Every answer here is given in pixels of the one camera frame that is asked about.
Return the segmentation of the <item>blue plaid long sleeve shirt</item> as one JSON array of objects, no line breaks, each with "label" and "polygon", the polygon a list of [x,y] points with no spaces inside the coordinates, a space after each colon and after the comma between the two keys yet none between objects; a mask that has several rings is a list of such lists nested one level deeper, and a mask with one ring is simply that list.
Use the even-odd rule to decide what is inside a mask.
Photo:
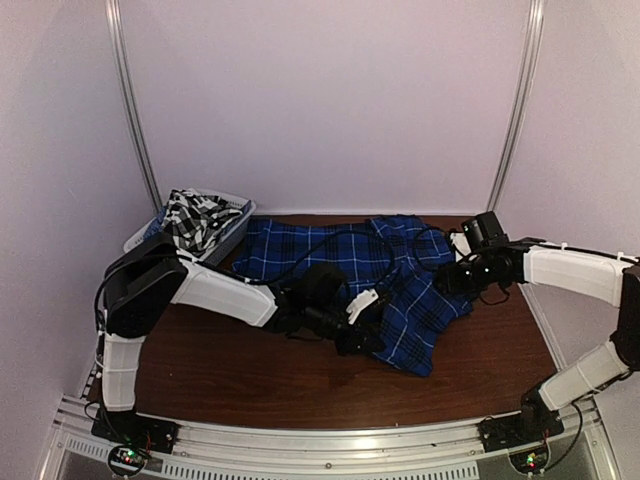
[{"label": "blue plaid long sleeve shirt", "polygon": [[328,263],[345,274],[349,299],[367,289],[387,292],[379,327],[385,349],[375,357],[427,377],[438,337],[473,310],[474,295],[447,295],[434,285],[436,270],[454,258],[443,233],[416,216],[328,226],[253,218],[232,270],[254,280],[288,281]]}]

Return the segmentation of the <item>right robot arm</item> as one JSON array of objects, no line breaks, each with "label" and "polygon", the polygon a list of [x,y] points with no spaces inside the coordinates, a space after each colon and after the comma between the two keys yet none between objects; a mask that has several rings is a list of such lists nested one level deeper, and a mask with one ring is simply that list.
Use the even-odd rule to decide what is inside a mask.
[{"label": "right robot arm", "polygon": [[639,369],[639,261],[526,237],[512,240],[496,214],[465,221],[453,245],[459,258],[439,267],[434,284],[444,294],[480,294],[492,284],[555,287],[617,308],[614,332],[602,345],[527,392],[512,430],[530,442],[553,429],[557,412],[598,388]]}]

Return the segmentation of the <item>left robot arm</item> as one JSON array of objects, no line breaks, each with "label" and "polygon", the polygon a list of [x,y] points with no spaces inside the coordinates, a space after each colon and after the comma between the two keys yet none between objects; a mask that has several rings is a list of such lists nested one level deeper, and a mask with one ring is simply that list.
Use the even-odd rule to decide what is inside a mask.
[{"label": "left robot arm", "polygon": [[274,333],[306,329],[332,341],[341,355],[382,352],[385,344],[366,319],[378,292],[367,289],[340,301],[347,290],[346,275],[326,262],[295,280],[286,274],[254,280],[180,253],[166,234],[142,242],[106,269],[94,298],[106,429],[123,444],[143,436],[135,412],[139,358],[169,305],[197,307]]}]

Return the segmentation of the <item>grey plastic laundry basket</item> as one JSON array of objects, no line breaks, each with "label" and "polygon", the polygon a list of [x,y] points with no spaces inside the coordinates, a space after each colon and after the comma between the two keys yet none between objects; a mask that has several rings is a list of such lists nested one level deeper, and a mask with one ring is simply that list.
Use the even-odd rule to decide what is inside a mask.
[{"label": "grey plastic laundry basket", "polygon": [[[201,261],[203,261],[205,263],[209,263],[211,265],[217,265],[244,238],[244,236],[246,234],[246,231],[247,231],[248,222],[251,219],[251,216],[253,215],[253,213],[255,212],[255,210],[257,208],[257,205],[256,205],[256,203],[254,201],[252,201],[250,199],[247,199],[247,198],[244,198],[244,197],[240,197],[240,196],[237,196],[237,195],[233,195],[233,194],[229,194],[229,193],[225,193],[225,192],[220,192],[220,191],[211,190],[211,189],[209,189],[209,190],[207,190],[207,189],[195,189],[195,188],[188,188],[188,189],[194,189],[194,190],[197,190],[199,192],[202,192],[203,194],[209,194],[209,195],[217,194],[217,195],[220,195],[220,196],[224,197],[225,199],[229,200],[232,206],[241,208],[243,210],[242,217],[237,219],[236,222],[232,226],[228,227],[225,230],[224,234],[221,236],[221,238],[219,240],[219,243],[214,248],[209,249],[208,251],[206,251],[202,255],[194,256],[194,255],[192,255],[191,253],[189,253],[187,251],[179,249],[174,243],[178,254],[184,255],[184,256],[192,258],[192,259],[201,260]],[[166,209],[166,203],[168,202],[168,199],[164,203],[164,205],[162,206],[161,210],[163,208]],[[138,231],[136,231],[128,240],[125,241],[124,246],[123,246],[123,250],[125,252],[129,252],[129,251],[133,250],[135,247],[141,245],[144,242],[143,233],[146,230],[146,227],[149,225],[150,221],[148,221],[146,224],[144,224],[142,227],[140,227],[138,229]]]}]

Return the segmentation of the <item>right circuit board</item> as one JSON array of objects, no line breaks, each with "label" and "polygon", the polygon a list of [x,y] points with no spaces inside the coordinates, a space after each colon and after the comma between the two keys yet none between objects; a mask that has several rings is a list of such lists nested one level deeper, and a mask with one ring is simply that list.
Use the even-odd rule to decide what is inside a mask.
[{"label": "right circuit board", "polygon": [[538,447],[509,454],[509,461],[516,472],[523,475],[535,475],[543,471],[549,463],[549,450]]}]

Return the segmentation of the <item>circuit board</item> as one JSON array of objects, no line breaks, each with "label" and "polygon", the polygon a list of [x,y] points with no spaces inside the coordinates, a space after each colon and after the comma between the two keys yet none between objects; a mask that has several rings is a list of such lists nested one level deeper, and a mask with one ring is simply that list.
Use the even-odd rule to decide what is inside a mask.
[{"label": "circuit board", "polygon": [[151,456],[140,449],[127,445],[116,445],[107,454],[107,466],[113,474],[130,477],[139,474]]},{"label": "circuit board", "polygon": [[516,472],[523,475],[535,475],[543,471],[549,463],[549,450],[538,447],[509,454],[509,461]]}]

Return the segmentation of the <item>black white checked shirt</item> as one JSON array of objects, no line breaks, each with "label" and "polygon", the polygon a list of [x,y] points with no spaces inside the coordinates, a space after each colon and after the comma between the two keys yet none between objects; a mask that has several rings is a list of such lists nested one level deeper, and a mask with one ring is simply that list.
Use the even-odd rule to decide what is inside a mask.
[{"label": "black white checked shirt", "polygon": [[198,256],[214,248],[225,230],[242,215],[241,208],[220,195],[174,189],[166,203],[161,228],[179,249]]}]

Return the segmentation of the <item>blue patterned shirt in basket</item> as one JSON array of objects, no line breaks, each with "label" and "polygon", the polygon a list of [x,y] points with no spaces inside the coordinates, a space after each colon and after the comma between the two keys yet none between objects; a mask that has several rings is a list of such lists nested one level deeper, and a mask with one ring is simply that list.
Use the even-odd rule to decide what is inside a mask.
[{"label": "blue patterned shirt in basket", "polygon": [[164,220],[166,217],[167,210],[163,208],[149,223],[146,227],[146,230],[143,233],[143,240],[150,240],[153,238],[160,238],[161,240],[166,240],[171,245],[174,244],[171,239],[171,235],[165,230]]}]

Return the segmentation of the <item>left circuit board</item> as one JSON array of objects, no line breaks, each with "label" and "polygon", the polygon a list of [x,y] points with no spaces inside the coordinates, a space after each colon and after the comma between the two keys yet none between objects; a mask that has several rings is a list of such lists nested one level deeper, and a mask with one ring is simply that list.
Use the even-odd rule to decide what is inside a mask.
[{"label": "left circuit board", "polygon": [[140,449],[127,445],[116,445],[107,454],[107,466],[113,474],[130,477],[139,474],[151,456]]}]

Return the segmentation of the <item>right aluminium frame post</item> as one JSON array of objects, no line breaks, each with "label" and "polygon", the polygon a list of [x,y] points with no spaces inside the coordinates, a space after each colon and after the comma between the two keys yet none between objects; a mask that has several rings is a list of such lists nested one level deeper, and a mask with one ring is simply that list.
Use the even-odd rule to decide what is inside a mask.
[{"label": "right aluminium frame post", "polygon": [[542,36],[544,31],[546,1],[531,0],[526,22],[524,44],[521,55],[516,90],[507,131],[503,142],[498,168],[486,205],[487,210],[495,210],[504,192],[509,170],[512,166],[518,140],[524,125],[528,100],[533,88],[537,70]]}]

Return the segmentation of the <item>aluminium frame post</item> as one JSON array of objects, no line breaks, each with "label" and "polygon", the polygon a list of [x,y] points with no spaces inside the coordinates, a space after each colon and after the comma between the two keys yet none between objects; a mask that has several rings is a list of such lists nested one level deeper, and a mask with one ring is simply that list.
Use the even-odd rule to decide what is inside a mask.
[{"label": "aluminium frame post", "polygon": [[153,210],[158,213],[162,206],[162,196],[152,166],[141,116],[135,95],[133,77],[130,71],[121,6],[117,0],[106,0],[105,13],[107,28],[115,62],[116,76],[123,100],[125,119],[133,143],[144,188]]},{"label": "aluminium frame post", "polygon": [[495,210],[504,192],[509,170],[512,166],[518,140],[524,125],[528,100],[533,88],[537,70],[542,36],[544,31],[546,1],[531,0],[526,22],[524,44],[521,55],[516,90],[507,131],[503,142],[498,168],[486,205],[487,210]]}]

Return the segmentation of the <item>front aluminium rail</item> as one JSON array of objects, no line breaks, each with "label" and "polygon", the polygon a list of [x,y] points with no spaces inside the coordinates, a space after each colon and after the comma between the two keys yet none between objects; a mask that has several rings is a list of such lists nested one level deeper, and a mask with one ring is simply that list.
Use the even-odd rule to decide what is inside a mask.
[{"label": "front aluminium rail", "polygon": [[[85,399],[63,396],[36,479],[118,479],[107,466],[115,443],[91,435]],[[550,464],[520,473],[516,458],[544,445],[489,451],[479,424],[491,417],[431,425],[348,429],[259,429],[147,415],[178,425],[173,451],[153,453],[131,479],[622,479],[595,402],[562,410],[564,432],[546,442]]]}]

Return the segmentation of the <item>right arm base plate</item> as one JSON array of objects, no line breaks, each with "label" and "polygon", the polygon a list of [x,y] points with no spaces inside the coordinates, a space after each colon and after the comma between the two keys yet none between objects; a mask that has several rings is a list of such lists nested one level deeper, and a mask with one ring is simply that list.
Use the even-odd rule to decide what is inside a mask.
[{"label": "right arm base plate", "polygon": [[561,420],[552,419],[547,425],[526,427],[520,414],[486,417],[478,425],[478,433],[486,453],[542,442],[545,436],[564,432]]}]

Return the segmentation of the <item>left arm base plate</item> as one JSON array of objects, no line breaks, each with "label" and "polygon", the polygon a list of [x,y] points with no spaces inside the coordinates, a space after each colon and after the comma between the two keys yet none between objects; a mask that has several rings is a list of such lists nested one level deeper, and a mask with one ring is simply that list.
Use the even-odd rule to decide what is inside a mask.
[{"label": "left arm base plate", "polygon": [[93,422],[91,434],[128,447],[171,454],[178,430],[179,425],[175,422],[141,416],[133,411],[106,412],[105,418]]}]

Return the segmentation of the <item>left aluminium frame post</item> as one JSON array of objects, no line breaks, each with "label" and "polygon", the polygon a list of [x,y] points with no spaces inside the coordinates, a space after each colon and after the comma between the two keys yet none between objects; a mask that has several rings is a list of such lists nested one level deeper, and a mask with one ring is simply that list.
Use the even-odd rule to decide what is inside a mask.
[{"label": "left aluminium frame post", "polygon": [[115,62],[116,76],[123,100],[125,119],[133,143],[144,188],[153,210],[158,213],[162,206],[162,196],[152,166],[141,116],[135,95],[133,77],[130,71],[121,6],[117,0],[106,0],[105,13],[107,28]]}]

